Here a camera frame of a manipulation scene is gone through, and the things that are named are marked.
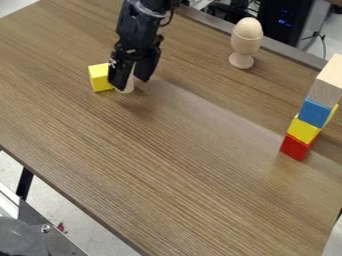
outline black robotic arm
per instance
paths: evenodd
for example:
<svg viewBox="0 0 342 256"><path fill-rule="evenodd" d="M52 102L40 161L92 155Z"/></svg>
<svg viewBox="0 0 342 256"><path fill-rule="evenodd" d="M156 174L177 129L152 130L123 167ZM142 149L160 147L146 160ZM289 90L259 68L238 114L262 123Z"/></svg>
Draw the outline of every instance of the black robotic arm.
<svg viewBox="0 0 342 256"><path fill-rule="evenodd" d="M179 0L124 0L117 24L120 37L114 46L108 81L117 89L126 88L129 76L148 81L161 56L162 35L157 35L162 21L171 21Z"/></svg>

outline gray floor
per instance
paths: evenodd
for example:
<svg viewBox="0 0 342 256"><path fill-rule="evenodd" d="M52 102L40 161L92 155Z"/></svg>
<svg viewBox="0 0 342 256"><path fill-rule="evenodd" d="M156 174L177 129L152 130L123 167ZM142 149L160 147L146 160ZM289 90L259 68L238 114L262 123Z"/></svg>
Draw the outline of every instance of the gray floor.
<svg viewBox="0 0 342 256"><path fill-rule="evenodd" d="M342 54L342 14L331 14L326 20L321 34L326 35L326 60L329 60L335 53ZM321 39L317 38L307 52L323 58Z"/></svg>
<svg viewBox="0 0 342 256"><path fill-rule="evenodd" d="M15 191L21 170L20 164L0 152L1 183ZM89 255L139 255L38 178L33 180L27 202L54 225L63 222L66 235Z"/></svg>
<svg viewBox="0 0 342 256"><path fill-rule="evenodd" d="M0 0L0 17L21 9L36 0ZM334 53L342 54L342 15L332 15L323 28L326 34L327 59ZM316 42L309 53L322 57L322 42ZM8 155L0 152L0 182L15 190L22 166ZM34 179L28 202L52 223L63 222L67 236L89 255L94 256L137 256L135 251L113 236L102 226L68 202L38 178Z"/></svg>

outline toy block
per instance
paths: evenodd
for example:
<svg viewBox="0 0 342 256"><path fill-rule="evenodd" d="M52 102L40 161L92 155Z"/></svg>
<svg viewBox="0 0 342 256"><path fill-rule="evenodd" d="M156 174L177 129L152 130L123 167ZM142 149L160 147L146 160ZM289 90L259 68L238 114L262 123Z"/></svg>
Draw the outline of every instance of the toy block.
<svg viewBox="0 0 342 256"><path fill-rule="evenodd" d="M91 86L94 92L114 90L108 82L108 63L88 67Z"/></svg>
<svg viewBox="0 0 342 256"><path fill-rule="evenodd" d="M331 108L328 108L310 97L306 97L302 109L299 112L298 119L308 124L323 128L331 113Z"/></svg>
<svg viewBox="0 0 342 256"><path fill-rule="evenodd" d="M321 130L321 128L317 128L316 126L299 120L298 115L296 115L293 118L287 133L305 144L310 144Z"/></svg>
<svg viewBox="0 0 342 256"><path fill-rule="evenodd" d="M342 56L335 54L317 76L309 97L328 108L333 108L342 97Z"/></svg>
<svg viewBox="0 0 342 256"><path fill-rule="evenodd" d="M310 144L305 144L290 134L286 134L283 144L280 147L280 151L298 161L301 161L309 153L318 136L319 134L317 134L316 138L314 138Z"/></svg>
<svg viewBox="0 0 342 256"><path fill-rule="evenodd" d="M328 117L326 123L324 124L323 128L324 128L328 123L330 123L330 121L334 118L334 116L335 116L335 114L336 114L338 108L339 108L339 104L336 104L336 105L334 106L334 108L331 110L331 113L330 113L330 115L329 115L329 117Z"/></svg>

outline cube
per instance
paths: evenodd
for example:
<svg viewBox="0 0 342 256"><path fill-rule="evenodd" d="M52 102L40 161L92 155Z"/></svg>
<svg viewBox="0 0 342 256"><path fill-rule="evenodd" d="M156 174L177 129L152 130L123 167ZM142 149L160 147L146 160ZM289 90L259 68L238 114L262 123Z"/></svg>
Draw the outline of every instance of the cube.
<svg viewBox="0 0 342 256"><path fill-rule="evenodd" d="M287 133L305 144L310 144L321 130L321 128L317 128L316 126L299 120L298 115L296 115L293 118Z"/></svg>
<svg viewBox="0 0 342 256"><path fill-rule="evenodd" d="M333 108L342 97L342 56L335 54L318 74L311 90L310 98L329 108Z"/></svg>
<svg viewBox="0 0 342 256"><path fill-rule="evenodd" d="M305 99L302 109L299 112L298 119L317 128L323 128L324 124L328 120L330 113L331 108L326 107L314 100L311 100L308 96Z"/></svg>
<svg viewBox="0 0 342 256"><path fill-rule="evenodd" d="M286 134L283 144L280 147L280 151L298 161L301 161L309 153L318 136L319 134L317 134L316 138L314 138L310 144L305 144L290 134Z"/></svg>
<svg viewBox="0 0 342 256"><path fill-rule="evenodd" d="M94 92L114 90L108 82L108 63L93 65L88 67L91 86Z"/></svg>

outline yellow block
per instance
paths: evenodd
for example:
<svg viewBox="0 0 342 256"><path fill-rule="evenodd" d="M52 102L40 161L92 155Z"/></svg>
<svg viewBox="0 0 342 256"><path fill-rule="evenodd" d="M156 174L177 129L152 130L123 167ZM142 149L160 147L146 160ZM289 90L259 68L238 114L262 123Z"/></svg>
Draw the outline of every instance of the yellow block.
<svg viewBox="0 0 342 256"><path fill-rule="evenodd" d="M327 121L325 122L323 128L333 119L339 105L336 104L332 109ZM298 140L301 140L305 144L310 144L314 138L322 131L322 129L317 128L311 124L308 124L302 120L298 119L298 114L293 118L290 128L287 131L290 135L294 136Z"/></svg>
<svg viewBox="0 0 342 256"><path fill-rule="evenodd" d="M339 107L339 105L336 104L336 105L334 106L334 108L331 110L331 113L330 113L329 117L327 118L327 121L325 122L323 128L324 128L324 127L325 127L325 126L334 118L334 116L335 116L335 114L336 114L336 111L337 111L338 107Z"/></svg>
<svg viewBox="0 0 342 256"><path fill-rule="evenodd" d="M88 67L91 86L94 92L114 90L108 82L108 63Z"/></svg>

